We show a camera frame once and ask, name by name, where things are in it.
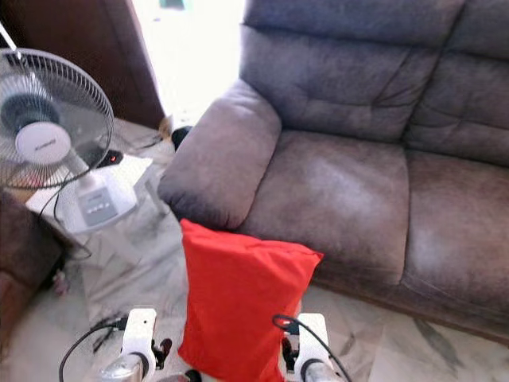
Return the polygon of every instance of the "sofa armrest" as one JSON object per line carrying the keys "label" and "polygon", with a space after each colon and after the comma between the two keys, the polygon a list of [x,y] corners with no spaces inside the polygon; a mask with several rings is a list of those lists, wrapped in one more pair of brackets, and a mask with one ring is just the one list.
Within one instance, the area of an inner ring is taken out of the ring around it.
{"label": "sofa armrest", "polygon": [[236,229],[249,213],[280,133],[272,106],[237,80],[182,142],[159,196],[178,218]]}

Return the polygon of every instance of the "wooden door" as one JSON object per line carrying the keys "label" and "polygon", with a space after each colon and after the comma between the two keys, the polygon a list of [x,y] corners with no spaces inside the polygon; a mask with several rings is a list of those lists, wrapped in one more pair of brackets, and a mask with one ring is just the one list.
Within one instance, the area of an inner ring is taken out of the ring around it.
{"label": "wooden door", "polygon": [[163,110],[130,0],[0,0],[15,43],[66,58],[88,72],[115,116],[157,128]]}

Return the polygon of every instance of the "red cushion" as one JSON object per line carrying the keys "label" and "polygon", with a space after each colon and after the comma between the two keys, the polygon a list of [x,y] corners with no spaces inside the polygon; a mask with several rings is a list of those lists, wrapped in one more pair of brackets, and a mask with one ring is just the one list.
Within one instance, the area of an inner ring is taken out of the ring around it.
{"label": "red cushion", "polygon": [[321,253],[183,220],[188,316],[178,352],[226,381],[283,381],[275,314],[294,315]]}

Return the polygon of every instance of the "back cushion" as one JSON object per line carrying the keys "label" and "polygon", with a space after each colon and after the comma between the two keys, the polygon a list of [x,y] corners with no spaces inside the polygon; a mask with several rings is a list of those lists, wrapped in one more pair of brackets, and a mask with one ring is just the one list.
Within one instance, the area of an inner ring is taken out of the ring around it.
{"label": "back cushion", "polygon": [[408,146],[509,166],[509,0],[469,0],[447,50]]}
{"label": "back cushion", "polygon": [[401,138],[463,0],[252,0],[240,76],[287,127]]}

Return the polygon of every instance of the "electric fan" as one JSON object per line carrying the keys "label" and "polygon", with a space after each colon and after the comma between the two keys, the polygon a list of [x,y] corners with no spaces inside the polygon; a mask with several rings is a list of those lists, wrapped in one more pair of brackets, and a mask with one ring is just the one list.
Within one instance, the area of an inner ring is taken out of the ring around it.
{"label": "electric fan", "polygon": [[134,210],[131,185],[105,169],[113,111],[99,85],[71,62],[32,49],[0,49],[0,185],[60,187],[72,233],[113,224]]}

